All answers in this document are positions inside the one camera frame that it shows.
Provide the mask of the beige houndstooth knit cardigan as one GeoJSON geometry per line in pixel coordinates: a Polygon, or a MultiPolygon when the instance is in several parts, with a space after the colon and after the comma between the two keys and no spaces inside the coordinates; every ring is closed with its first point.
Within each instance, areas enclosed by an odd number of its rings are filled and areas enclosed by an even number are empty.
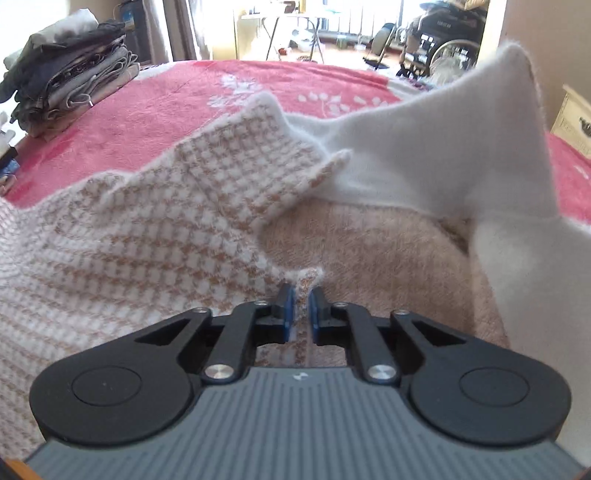
{"type": "Polygon", "coordinates": [[[515,43],[457,82],[334,119],[267,93],[149,155],[1,205],[1,454],[42,441],[51,363],[294,282],[409,308],[556,368],[590,459],[590,229],[559,211],[532,62],[515,43]]]}

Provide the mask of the small black folding chair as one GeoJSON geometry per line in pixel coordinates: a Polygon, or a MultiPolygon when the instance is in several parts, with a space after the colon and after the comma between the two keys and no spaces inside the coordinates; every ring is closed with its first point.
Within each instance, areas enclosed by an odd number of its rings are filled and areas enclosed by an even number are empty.
{"type": "Polygon", "coordinates": [[[393,40],[396,38],[397,25],[394,23],[386,23],[374,35],[370,41],[370,53],[372,57],[367,56],[363,58],[365,63],[374,70],[384,69],[384,56],[390,48],[393,40]]]}

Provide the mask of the cream bedside nightstand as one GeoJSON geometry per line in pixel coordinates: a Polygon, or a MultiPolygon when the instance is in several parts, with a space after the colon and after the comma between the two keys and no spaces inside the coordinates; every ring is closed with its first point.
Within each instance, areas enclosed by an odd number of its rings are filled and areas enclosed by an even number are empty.
{"type": "Polygon", "coordinates": [[[563,86],[565,92],[560,110],[551,128],[551,133],[579,152],[583,158],[591,159],[591,106],[573,88],[563,86]]]}

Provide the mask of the grey window curtain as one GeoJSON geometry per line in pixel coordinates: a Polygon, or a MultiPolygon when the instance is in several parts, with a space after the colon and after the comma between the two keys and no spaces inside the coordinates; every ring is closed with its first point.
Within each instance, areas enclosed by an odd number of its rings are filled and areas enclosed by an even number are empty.
{"type": "Polygon", "coordinates": [[[200,58],[193,22],[194,1],[143,0],[152,64],[200,58]]]}

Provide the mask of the folded dark grey clothes stack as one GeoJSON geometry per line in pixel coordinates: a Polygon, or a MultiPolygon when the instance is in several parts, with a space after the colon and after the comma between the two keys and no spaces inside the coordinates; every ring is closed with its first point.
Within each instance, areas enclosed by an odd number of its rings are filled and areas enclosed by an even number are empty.
{"type": "Polygon", "coordinates": [[[32,137],[55,137],[139,73],[126,45],[125,25],[98,22],[81,9],[29,36],[4,58],[1,101],[12,100],[10,121],[32,137]]]}

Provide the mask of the black wheelchair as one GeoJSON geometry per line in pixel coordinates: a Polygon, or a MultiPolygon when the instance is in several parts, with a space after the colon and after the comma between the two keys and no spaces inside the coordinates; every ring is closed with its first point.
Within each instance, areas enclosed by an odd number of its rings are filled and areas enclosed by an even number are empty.
{"type": "Polygon", "coordinates": [[[488,16],[488,1],[427,1],[423,13],[405,30],[398,77],[429,77],[444,57],[459,61],[463,71],[478,60],[488,16]]]}

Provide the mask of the folding table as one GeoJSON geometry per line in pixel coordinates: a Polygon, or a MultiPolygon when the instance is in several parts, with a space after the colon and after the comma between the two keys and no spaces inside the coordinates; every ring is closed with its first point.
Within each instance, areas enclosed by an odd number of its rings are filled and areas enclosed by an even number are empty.
{"type": "Polygon", "coordinates": [[[239,14],[235,18],[236,58],[283,61],[298,54],[297,61],[324,64],[322,21],[337,13],[339,10],[318,7],[304,12],[239,14]]]}

